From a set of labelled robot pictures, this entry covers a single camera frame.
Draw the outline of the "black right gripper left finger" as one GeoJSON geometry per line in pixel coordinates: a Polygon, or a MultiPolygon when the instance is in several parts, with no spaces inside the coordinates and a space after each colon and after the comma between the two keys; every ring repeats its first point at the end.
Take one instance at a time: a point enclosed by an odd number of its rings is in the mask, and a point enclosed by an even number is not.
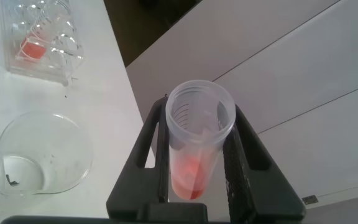
{"type": "Polygon", "coordinates": [[[106,202],[109,218],[137,218],[150,203],[168,200],[169,131],[166,124],[167,97],[157,100],[136,139],[132,151],[106,202]],[[158,131],[153,168],[146,168],[154,132],[158,131]]]}

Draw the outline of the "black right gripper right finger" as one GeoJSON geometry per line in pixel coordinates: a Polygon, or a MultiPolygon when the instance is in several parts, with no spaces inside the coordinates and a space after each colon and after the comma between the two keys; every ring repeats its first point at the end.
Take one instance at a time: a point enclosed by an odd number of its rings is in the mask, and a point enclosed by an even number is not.
{"type": "Polygon", "coordinates": [[[300,223],[306,208],[239,107],[223,145],[232,223],[300,223]]]}

